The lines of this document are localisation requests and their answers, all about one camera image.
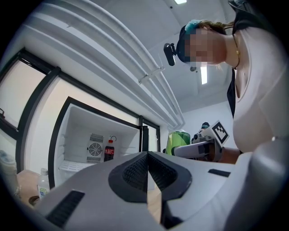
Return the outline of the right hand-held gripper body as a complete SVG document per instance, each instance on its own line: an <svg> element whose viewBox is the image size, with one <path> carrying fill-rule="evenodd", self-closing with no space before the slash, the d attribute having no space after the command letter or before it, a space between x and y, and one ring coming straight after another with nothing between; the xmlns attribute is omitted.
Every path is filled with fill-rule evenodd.
<svg viewBox="0 0 289 231"><path fill-rule="evenodd" d="M229 134L219 120L204 131L200 132L199 130L199 132L194 134L193 138L191 139L191 144L204 141L212 141L214 144L210 146L210 153L208 155L193 159L199 161L218 162L222 157L223 145L228 138Z"/></svg>

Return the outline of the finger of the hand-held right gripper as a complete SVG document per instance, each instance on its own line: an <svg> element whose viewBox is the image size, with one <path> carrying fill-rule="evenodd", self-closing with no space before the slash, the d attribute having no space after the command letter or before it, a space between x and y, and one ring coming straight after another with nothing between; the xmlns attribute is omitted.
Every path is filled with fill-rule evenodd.
<svg viewBox="0 0 289 231"><path fill-rule="evenodd" d="M184 146L177 146L172 148L172 154L182 158L204 157L210 153L210 146L213 144L212 141L204 141Z"/></svg>

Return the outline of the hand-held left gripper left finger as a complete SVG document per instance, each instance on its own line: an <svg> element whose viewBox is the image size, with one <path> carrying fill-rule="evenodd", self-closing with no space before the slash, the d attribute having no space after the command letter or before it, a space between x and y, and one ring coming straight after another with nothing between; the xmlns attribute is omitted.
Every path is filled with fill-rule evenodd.
<svg viewBox="0 0 289 231"><path fill-rule="evenodd" d="M63 231L161 231L147 208L145 152L86 167L36 210Z"/></svg>

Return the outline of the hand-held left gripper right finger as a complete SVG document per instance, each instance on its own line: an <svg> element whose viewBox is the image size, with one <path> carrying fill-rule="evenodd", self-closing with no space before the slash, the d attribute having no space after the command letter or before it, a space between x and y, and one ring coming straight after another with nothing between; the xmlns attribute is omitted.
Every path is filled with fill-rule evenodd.
<svg viewBox="0 0 289 231"><path fill-rule="evenodd" d="M224 231L229 210L220 189L235 165L148 153L149 172L162 194L161 224L148 218L148 231Z"/></svg>

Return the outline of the green drink can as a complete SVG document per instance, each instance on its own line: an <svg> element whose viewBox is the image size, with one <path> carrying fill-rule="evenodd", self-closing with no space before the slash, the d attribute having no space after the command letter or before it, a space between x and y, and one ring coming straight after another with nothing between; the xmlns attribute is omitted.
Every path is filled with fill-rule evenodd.
<svg viewBox="0 0 289 231"><path fill-rule="evenodd" d="M179 129L168 133L168 140L166 146L166 154L172 154L172 149L179 146L189 145L191 143L191 136L186 131Z"/></svg>

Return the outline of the dark cola bottle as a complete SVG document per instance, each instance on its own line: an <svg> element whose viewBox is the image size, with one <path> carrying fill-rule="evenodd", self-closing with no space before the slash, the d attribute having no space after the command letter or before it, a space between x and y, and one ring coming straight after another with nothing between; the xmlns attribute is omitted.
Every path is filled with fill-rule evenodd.
<svg viewBox="0 0 289 231"><path fill-rule="evenodd" d="M114 158L114 151L115 148L113 146L113 140L109 140L107 146L105 147L104 151L104 162L107 162L109 160L113 160Z"/></svg>

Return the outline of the black mini fridge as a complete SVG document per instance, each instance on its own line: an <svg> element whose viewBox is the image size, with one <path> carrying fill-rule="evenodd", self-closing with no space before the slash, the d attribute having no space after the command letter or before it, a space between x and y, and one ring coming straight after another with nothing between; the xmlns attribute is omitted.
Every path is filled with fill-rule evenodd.
<svg viewBox="0 0 289 231"><path fill-rule="evenodd" d="M114 158L147 151L149 129L68 97L54 126L48 154L48 178L57 187L78 171L104 162L113 140Z"/></svg>

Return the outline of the person's torso in beige top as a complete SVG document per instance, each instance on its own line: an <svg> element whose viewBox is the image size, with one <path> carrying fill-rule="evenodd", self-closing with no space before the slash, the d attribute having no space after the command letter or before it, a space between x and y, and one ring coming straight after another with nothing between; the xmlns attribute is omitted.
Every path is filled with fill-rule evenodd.
<svg viewBox="0 0 289 231"><path fill-rule="evenodd" d="M289 136L289 56L266 30L248 27L240 34L249 67L245 88L236 90L233 137L246 153L272 137Z"/></svg>

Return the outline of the clear plastic water bottle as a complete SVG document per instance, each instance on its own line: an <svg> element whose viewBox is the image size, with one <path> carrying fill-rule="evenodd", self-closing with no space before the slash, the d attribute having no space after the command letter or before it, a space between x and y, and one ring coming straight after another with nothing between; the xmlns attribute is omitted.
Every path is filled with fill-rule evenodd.
<svg viewBox="0 0 289 231"><path fill-rule="evenodd" d="M37 182L37 190L40 200L50 192L48 170L46 168L41 168L41 174Z"/></svg>

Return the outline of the teal hair clip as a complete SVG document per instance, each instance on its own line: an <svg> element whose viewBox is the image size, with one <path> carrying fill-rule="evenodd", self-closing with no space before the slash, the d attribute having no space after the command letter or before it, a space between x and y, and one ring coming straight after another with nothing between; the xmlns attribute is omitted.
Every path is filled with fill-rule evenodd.
<svg viewBox="0 0 289 231"><path fill-rule="evenodd" d="M185 31L187 33L190 33L192 30L195 30L199 27L199 24L202 22L202 20L193 19L190 22L188 22L185 26Z"/></svg>

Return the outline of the frosted fixed window pane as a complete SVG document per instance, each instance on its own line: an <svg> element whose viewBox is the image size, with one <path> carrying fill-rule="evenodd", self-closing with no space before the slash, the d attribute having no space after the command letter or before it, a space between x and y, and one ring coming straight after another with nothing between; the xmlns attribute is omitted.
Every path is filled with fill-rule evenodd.
<svg viewBox="0 0 289 231"><path fill-rule="evenodd" d="M33 115L25 146L25 169L39 173L47 168L50 140L67 97L136 124L138 119L57 77L42 96Z"/></svg>

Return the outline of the white ceiling pipe bundle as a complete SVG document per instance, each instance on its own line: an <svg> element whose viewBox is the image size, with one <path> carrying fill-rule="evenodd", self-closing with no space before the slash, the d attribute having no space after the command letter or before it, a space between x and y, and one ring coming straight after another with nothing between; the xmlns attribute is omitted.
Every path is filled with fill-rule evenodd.
<svg viewBox="0 0 289 231"><path fill-rule="evenodd" d="M25 47L125 108L173 129L185 121L163 72L139 85L157 67L139 39L91 0L46 0L23 26Z"/></svg>

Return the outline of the black framed window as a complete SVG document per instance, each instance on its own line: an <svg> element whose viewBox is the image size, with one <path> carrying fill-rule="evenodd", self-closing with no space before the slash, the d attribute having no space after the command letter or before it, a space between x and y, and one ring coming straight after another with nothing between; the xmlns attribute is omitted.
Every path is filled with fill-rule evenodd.
<svg viewBox="0 0 289 231"><path fill-rule="evenodd" d="M35 111L47 89L61 72L22 48L0 69L0 147L24 170L25 145Z"/></svg>

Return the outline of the white pipe bracket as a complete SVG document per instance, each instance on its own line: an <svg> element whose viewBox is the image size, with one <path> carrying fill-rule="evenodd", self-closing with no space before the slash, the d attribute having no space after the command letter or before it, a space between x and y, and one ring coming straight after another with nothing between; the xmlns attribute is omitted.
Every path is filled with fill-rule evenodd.
<svg viewBox="0 0 289 231"><path fill-rule="evenodd" d="M150 69L149 71L145 71L145 69L142 67L142 64L146 65L146 62L142 59L140 64L140 72L142 74L142 77L138 78L139 85L144 84L149 79L156 77L157 74L162 73L165 70L165 67L163 65L163 62L159 56L159 61L161 65L157 65L156 68Z"/></svg>

